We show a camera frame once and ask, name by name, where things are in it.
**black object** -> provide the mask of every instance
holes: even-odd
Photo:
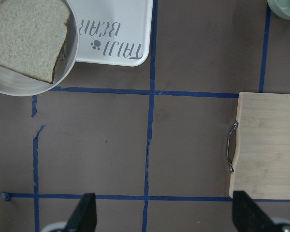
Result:
[[[239,232],[290,232],[290,224],[275,224],[244,191],[233,192],[232,221]]]
[[[97,226],[96,196],[86,193],[74,209],[63,230],[51,232],[94,232]]]

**gray surface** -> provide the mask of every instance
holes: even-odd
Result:
[[[156,89],[258,91],[266,1],[159,0]],[[290,93],[290,21],[272,14],[265,92]],[[76,63],[61,87],[149,89],[138,67]],[[39,135],[40,193],[144,194],[149,96],[47,92],[0,94],[0,192],[33,193]],[[156,96],[149,195],[227,197],[224,159],[237,99]],[[66,220],[78,200],[40,199],[41,228]],[[290,203],[258,203],[290,219]],[[144,201],[97,200],[97,231],[140,232]],[[0,198],[0,231],[34,231],[33,199]],[[149,201],[148,232],[233,232],[230,202]]]

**blue tape grid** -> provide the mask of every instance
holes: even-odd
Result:
[[[153,4],[153,18],[152,18],[152,40],[151,40],[151,63],[150,63],[150,89],[112,89],[112,88],[88,88],[88,87],[55,87],[51,91],[57,92],[83,92],[83,93],[108,93],[108,94],[135,94],[135,95],[149,95],[149,109],[148,109],[148,125],[147,125],[147,143],[146,143],[146,160],[145,160],[145,183],[143,196],[122,196],[122,195],[96,195],[98,200],[133,200],[144,201],[143,208],[143,225],[142,232],[147,231],[147,214],[148,201],[191,201],[191,202],[231,202],[229,197],[176,197],[176,196],[150,196],[149,195],[149,151],[150,142],[152,139],[153,115],[155,96],[182,96],[182,97],[206,97],[206,98],[238,98],[235,93],[210,93],[210,92],[189,92],[189,91],[164,91],[155,90],[155,61],[156,61],[156,39],[157,39],[157,18],[158,18],[158,0],[154,0]],[[269,40],[271,10],[269,6],[266,8],[266,19],[263,39],[263,50],[261,59],[261,73],[259,82],[259,92],[263,92],[267,47]],[[32,96],[32,116],[37,114],[37,96]],[[45,125],[39,129],[36,137],[33,138],[33,176],[34,176],[34,193],[7,193],[11,198],[32,198],[34,199],[34,221],[35,232],[40,231],[39,220],[39,199],[80,199],[82,195],[73,194],[39,194],[39,178],[38,178],[38,136]],[[257,202],[290,202],[290,200],[271,200],[271,199],[256,199]]]

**cutting board handle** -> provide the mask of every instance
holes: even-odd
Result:
[[[234,124],[233,124],[233,128],[232,128],[232,130],[229,132],[229,134],[228,134],[228,139],[227,139],[226,159],[227,159],[228,165],[229,165],[229,167],[230,167],[230,172],[231,172],[231,173],[234,172],[234,168],[233,168],[232,163],[230,162],[230,159],[229,159],[229,152],[230,152],[230,137],[231,137],[232,133],[236,130],[237,127],[238,127],[238,121],[234,122]]]

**bread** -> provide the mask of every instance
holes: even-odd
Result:
[[[0,66],[52,84],[69,17],[62,0],[3,0]]]

